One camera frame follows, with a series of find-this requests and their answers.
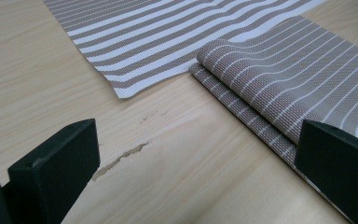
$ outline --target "striped placemat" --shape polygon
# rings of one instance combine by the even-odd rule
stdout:
[[[197,49],[265,33],[323,0],[45,0],[119,98],[188,71]]]
[[[193,75],[291,165],[303,119],[358,137],[358,47],[311,21],[212,41],[198,60]]]

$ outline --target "table surface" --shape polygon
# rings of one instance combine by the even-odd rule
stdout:
[[[304,16],[358,45],[357,0]],[[119,100],[41,0],[0,1],[0,183],[89,118],[103,172],[63,223],[348,222],[190,74]]]

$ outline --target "wood grain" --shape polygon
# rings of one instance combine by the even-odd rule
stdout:
[[[358,1],[305,16],[358,44]],[[42,1],[0,1],[0,183],[14,161],[89,118],[104,172],[63,223],[347,222],[190,74],[118,100]]]

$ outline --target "black object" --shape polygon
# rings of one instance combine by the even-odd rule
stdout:
[[[8,168],[0,214],[11,223],[61,223],[99,165],[95,120],[68,125]]]
[[[358,138],[333,126],[304,120],[295,166],[358,224]]]

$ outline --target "scratch on wood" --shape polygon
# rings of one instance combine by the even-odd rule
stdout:
[[[135,147],[135,148],[133,148],[131,150],[128,150],[128,151],[124,152],[115,161],[113,161],[110,164],[104,166],[101,170],[99,170],[97,173],[95,173],[94,176],[92,177],[92,181],[96,181],[98,177],[106,174],[106,172],[108,172],[110,169],[115,167],[121,161],[121,159],[129,157],[130,155],[133,155],[135,153],[138,153],[138,152],[142,151],[142,149],[144,149],[144,147],[147,146],[147,145],[149,145],[149,142],[143,143],[143,144],[139,145],[138,147]]]

